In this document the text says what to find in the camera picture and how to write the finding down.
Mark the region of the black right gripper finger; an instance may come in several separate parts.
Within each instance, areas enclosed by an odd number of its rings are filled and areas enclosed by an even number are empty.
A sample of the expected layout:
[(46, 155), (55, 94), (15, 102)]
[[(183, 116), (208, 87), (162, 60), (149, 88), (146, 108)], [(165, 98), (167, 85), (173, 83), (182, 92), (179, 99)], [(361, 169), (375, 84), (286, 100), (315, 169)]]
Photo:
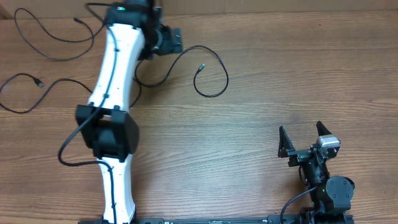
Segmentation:
[(316, 127), (319, 136), (331, 135), (331, 132), (324, 126), (321, 121), (317, 121)]
[(279, 150), (278, 157), (288, 157), (289, 153), (295, 151), (292, 141), (283, 126), (279, 127)]

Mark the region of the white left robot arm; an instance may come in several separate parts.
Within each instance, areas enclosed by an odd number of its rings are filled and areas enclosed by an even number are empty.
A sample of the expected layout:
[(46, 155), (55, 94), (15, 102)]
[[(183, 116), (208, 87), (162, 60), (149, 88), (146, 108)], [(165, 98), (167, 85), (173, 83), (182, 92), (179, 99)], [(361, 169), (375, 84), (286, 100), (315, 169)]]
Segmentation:
[(182, 51), (179, 29), (161, 22), (162, 10), (153, 1), (110, 5), (103, 25), (106, 49), (99, 79), (87, 105), (75, 118), (85, 144), (92, 149), (103, 177), (105, 209), (100, 223), (134, 223), (131, 162), (139, 128), (129, 114), (134, 69), (139, 60)]

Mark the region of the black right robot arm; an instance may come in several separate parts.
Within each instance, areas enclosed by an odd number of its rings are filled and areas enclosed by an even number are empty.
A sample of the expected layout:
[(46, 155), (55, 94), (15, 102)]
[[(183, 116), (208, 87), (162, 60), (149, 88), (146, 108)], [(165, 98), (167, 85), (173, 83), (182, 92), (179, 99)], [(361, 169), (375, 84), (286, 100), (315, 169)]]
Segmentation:
[(351, 209), (355, 184), (347, 177), (330, 175), (326, 162), (337, 156), (341, 141), (321, 121), (316, 127), (316, 142), (308, 149), (296, 150), (281, 126), (278, 156), (288, 158), (290, 167), (301, 168), (316, 210), (324, 214), (343, 213)]

